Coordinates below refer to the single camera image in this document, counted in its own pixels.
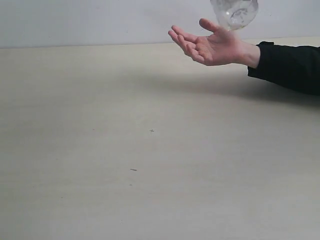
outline table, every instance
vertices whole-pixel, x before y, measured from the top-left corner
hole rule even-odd
[[[1,49],[0,76],[0,239],[319,238],[319,97],[174,44]]]

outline hand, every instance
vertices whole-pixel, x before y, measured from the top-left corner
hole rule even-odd
[[[172,26],[172,30],[168,32],[187,56],[206,66],[237,63],[257,67],[260,59],[260,49],[257,49],[257,46],[241,41],[233,31],[228,31],[207,19],[200,19],[199,24],[213,34],[195,36],[177,26]],[[252,62],[250,56],[252,52],[255,54],[255,62]]]

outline forearm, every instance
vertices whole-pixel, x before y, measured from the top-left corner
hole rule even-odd
[[[262,42],[258,46],[244,43],[243,49],[238,63],[248,66],[250,77],[320,95],[320,48]]]

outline black sleeve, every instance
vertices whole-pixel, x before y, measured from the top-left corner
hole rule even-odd
[[[320,48],[282,46],[263,41],[257,68],[248,76],[266,80],[305,94],[320,95]]]

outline transparent bottle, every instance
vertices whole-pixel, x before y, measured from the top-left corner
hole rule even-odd
[[[219,24],[233,31],[251,23],[259,9],[258,0],[210,0],[210,2]]]

